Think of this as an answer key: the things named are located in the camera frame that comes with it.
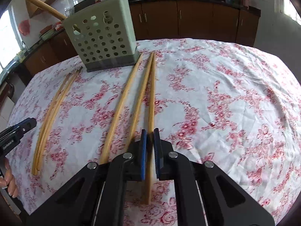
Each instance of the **wooden chopstick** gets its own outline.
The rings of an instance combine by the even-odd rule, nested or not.
[[[70,73],[66,75],[63,83],[61,84],[60,88],[58,89],[58,91],[56,92],[55,96],[53,97],[52,101],[51,101],[51,104],[48,108],[48,111],[47,111],[47,114],[45,116],[45,119],[44,119],[44,122],[41,126],[41,129],[40,129],[40,133],[39,133],[39,137],[38,137],[38,141],[37,141],[37,145],[36,145],[36,149],[35,149],[35,153],[34,153],[34,157],[33,157],[33,166],[32,166],[32,172],[35,168],[35,165],[36,165],[36,159],[37,159],[37,156],[38,156],[38,150],[39,150],[39,145],[40,145],[40,142],[41,142],[41,138],[43,137],[44,135],[44,130],[45,130],[45,125],[46,123],[48,123],[48,119],[49,119],[49,116],[52,112],[52,109],[53,107],[55,106],[55,103],[58,99],[58,96],[61,94],[62,90],[63,90],[63,87],[64,85],[66,84],[66,82],[68,81],[70,77]]]
[[[52,125],[53,125],[53,123],[55,121],[56,115],[57,115],[57,113],[58,113],[58,111],[60,109],[61,103],[64,101],[67,93],[70,90],[70,87],[72,86],[73,82],[75,81],[75,79],[77,78],[77,76],[81,72],[81,70],[82,70],[82,66],[71,77],[70,81],[68,82],[67,86],[63,90],[62,94],[59,96],[58,101],[55,104],[55,108],[54,108],[53,112],[51,113],[50,120],[49,120],[48,125],[47,125],[47,127],[45,129],[44,137],[41,140],[41,151],[40,151],[39,156],[38,156],[37,170],[41,170],[41,167],[42,167],[42,156],[44,154],[44,149],[45,149],[45,146],[46,146],[46,142],[47,142],[47,139],[49,137]]]
[[[60,21],[67,18],[65,15],[61,14],[59,11],[55,10],[53,7],[49,6],[45,2],[42,2],[40,0],[26,0],[26,1],[32,3],[33,5],[36,5],[37,7],[39,7],[40,9],[42,9],[44,11],[50,13],[54,17],[58,18]]]
[[[156,87],[156,54],[154,54],[153,62],[151,65],[150,73],[150,100],[148,109],[148,128],[147,134],[149,136],[149,146],[147,147],[147,159],[146,159],[146,175],[144,182],[144,204],[149,205],[151,203],[151,184],[152,184],[152,167],[153,167],[153,132],[154,132],[154,116],[155,116],[155,87]]]
[[[49,120],[46,122],[45,129],[43,131],[43,136],[41,138],[41,141],[40,141],[39,144],[37,144],[38,151],[37,151],[36,162],[33,164],[33,166],[34,166],[33,169],[32,169],[32,174],[33,175],[37,175],[38,170],[41,169],[42,156],[43,156],[44,149],[45,149],[45,146],[46,146],[46,141],[49,137],[49,134],[50,134],[53,122],[55,120],[55,117],[56,117],[56,115],[59,111],[61,103],[63,102],[67,92],[69,91],[72,83],[74,82],[74,80],[76,79],[76,77],[78,76],[78,74],[80,73],[81,70],[82,70],[82,67],[74,73],[74,75],[71,77],[70,81],[68,82],[67,86],[64,88],[62,93],[59,95],[58,100],[55,102],[55,106],[54,106],[53,110],[50,113]]]
[[[144,94],[145,94],[146,85],[147,85],[149,74],[150,74],[150,71],[151,71],[151,65],[152,65],[152,62],[153,62],[153,57],[154,57],[154,53],[151,52],[151,54],[148,58],[147,68],[146,68],[146,71],[145,71],[145,74],[144,74],[144,78],[143,78],[143,82],[142,82],[142,85],[141,85],[141,88],[140,88],[140,92],[139,92],[139,95],[138,95],[138,98],[137,98],[137,103],[136,103],[135,111],[134,111],[134,114],[133,114],[133,121],[132,121],[131,128],[130,128],[130,131],[129,131],[127,143],[125,144],[125,150],[128,149],[128,146],[130,145],[130,143],[133,141],[133,138],[134,138],[134,133],[135,133],[135,130],[136,130],[136,126],[137,126],[137,122],[138,122],[138,118],[139,118],[139,114],[140,114],[141,103],[142,103],[142,100],[143,100],[143,97],[144,97]]]
[[[140,64],[140,62],[142,60],[142,56],[143,56],[143,53],[138,58],[138,61],[135,64],[135,67],[133,68],[133,70],[131,72],[131,75],[130,75],[130,77],[128,79],[126,87],[124,88],[123,94],[121,95],[119,103],[118,103],[118,105],[116,107],[116,110],[115,110],[115,113],[114,113],[114,117],[113,117],[110,129],[109,129],[109,132],[108,132],[108,134],[106,136],[106,140],[105,140],[104,146],[102,148],[102,152],[101,152],[100,159],[99,159],[99,164],[107,163],[107,161],[109,159],[109,151],[110,151],[110,148],[111,148],[112,139],[113,139],[113,137],[115,135],[115,129],[116,129],[117,122],[119,120],[119,115],[121,113],[124,101],[125,101],[125,99],[126,99],[126,97],[128,95],[128,92],[129,92],[129,90],[131,88],[131,85],[133,83],[133,80],[135,78],[137,69],[138,69],[139,64]]]

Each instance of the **human hand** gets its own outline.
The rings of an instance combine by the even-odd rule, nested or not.
[[[6,168],[6,173],[3,178],[0,178],[0,187],[5,187],[8,185],[7,191],[10,196],[16,198],[19,194],[18,188],[16,186],[16,180],[13,174],[11,173],[11,166],[7,158],[4,158],[4,164]]]

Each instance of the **table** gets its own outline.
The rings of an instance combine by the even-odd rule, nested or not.
[[[161,138],[192,161],[214,161],[280,221],[301,190],[301,87],[286,65],[258,49],[213,40],[137,44],[144,57],[120,115],[110,160],[125,151],[147,58],[156,50],[155,127]],[[9,125],[37,119],[37,127],[8,156],[28,213],[85,164],[99,159],[132,69],[82,70],[53,124],[42,171],[33,176],[34,150],[47,108],[65,76],[82,65],[74,57],[36,74],[10,116]],[[147,128],[149,89],[137,136]],[[149,206],[139,204],[140,187],[137,182],[128,184],[125,225],[177,225],[173,182],[154,180]]]

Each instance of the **white tablecloth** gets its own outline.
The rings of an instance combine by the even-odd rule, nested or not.
[[[124,152],[135,99],[149,52],[157,52],[155,127],[162,139],[190,160],[214,161],[278,222],[300,188],[301,87],[276,56],[251,47],[212,40],[138,42],[144,52],[111,147]],[[32,213],[89,161],[97,161],[114,109],[132,67],[87,73],[75,80],[52,127],[43,168],[31,174],[41,124],[69,72],[83,63],[74,57],[31,80],[9,125],[37,119],[8,155],[20,199]],[[147,128],[148,95],[137,135]],[[139,205],[139,189],[127,189],[125,225],[177,225],[172,181],[154,181],[152,204]]]

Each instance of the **metal screw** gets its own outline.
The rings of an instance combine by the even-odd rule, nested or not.
[[[97,163],[94,162],[94,161],[93,162],[89,162],[88,165],[87,165],[87,167],[89,169],[95,169],[97,167]]]
[[[205,166],[208,168],[214,167],[214,163],[212,161],[205,161]]]
[[[169,157],[171,158],[177,158],[178,157],[178,153],[177,152],[174,152],[174,151],[171,151],[168,153]]]
[[[132,153],[126,152],[126,153],[123,154],[123,157],[125,159],[131,159],[133,157],[133,155],[132,155]]]

